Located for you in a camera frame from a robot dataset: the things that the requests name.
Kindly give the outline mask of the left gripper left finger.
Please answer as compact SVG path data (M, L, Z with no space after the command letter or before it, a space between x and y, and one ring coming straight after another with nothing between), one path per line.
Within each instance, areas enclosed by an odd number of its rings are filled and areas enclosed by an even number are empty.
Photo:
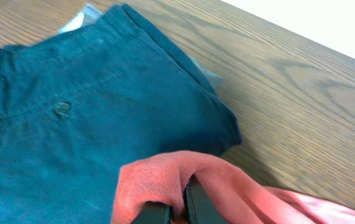
M160 202L146 202L131 224L171 224L172 210Z

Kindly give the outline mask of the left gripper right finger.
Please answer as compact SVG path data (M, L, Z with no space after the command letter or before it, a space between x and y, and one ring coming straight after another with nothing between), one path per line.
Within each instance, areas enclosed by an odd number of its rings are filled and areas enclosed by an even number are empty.
M187 183L184 202L188 224L228 224L195 175L192 175Z

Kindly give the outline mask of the red orange t-shirt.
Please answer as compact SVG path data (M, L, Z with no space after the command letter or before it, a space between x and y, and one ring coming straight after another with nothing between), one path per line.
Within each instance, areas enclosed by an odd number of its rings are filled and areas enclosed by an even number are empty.
M218 157L192 151L158 154L122 166L112 223L130 223L146 202L172 208L184 223L183 191L195 176L228 223L355 223L355 210L289 190L264 187Z

